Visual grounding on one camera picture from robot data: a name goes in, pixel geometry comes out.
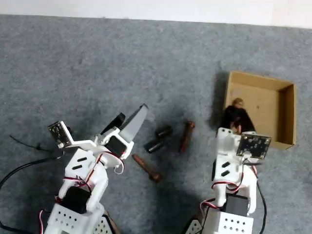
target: circuit board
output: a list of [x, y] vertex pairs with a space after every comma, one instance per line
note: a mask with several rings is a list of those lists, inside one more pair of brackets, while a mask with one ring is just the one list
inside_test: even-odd
[[71, 145], [70, 139], [66, 134], [61, 121], [48, 126], [48, 129], [58, 144], [63, 143], [64, 147]]
[[244, 153], [249, 153], [252, 158], [264, 159], [270, 143], [269, 136], [242, 134], [236, 155], [243, 156]]

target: white wall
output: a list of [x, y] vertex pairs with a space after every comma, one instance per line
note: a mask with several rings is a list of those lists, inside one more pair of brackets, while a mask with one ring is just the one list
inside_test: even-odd
[[0, 0], [0, 14], [312, 28], [310, 0]]

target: black cylinder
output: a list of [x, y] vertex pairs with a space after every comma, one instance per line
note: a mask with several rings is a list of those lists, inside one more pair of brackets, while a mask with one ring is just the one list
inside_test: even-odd
[[173, 130], [170, 125], [167, 125], [163, 128], [159, 128], [155, 131], [155, 135], [158, 138], [165, 138], [167, 136], [170, 136], [172, 134]]
[[145, 145], [145, 149], [148, 153], [153, 153], [164, 146], [164, 142], [161, 139], [156, 139], [148, 142]]

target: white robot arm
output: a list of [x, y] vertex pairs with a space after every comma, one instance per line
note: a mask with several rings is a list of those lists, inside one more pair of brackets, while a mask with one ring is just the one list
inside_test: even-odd
[[122, 125], [124, 116], [119, 115], [108, 128], [90, 140], [74, 141], [63, 121], [49, 126], [60, 149], [79, 149], [65, 168], [64, 183], [50, 214], [45, 234], [115, 233], [99, 202], [108, 186], [106, 169], [114, 168], [118, 174], [123, 172], [123, 160], [130, 155], [133, 138], [147, 112], [148, 107], [142, 105]]
[[256, 209], [257, 172], [271, 138], [245, 132], [235, 135], [219, 128], [212, 189], [215, 198], [200, 204], [202, 221], [193, 219], [185, 234], [252, 234]]

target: open cardboard tray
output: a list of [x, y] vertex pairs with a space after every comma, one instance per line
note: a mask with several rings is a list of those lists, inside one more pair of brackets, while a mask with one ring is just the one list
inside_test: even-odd
[[271, 77], [232, 71], [224, 108], [244, 100], [256, 132], [272, 137], [271, 146], [288, 149], [296, 142], [296, 86]]

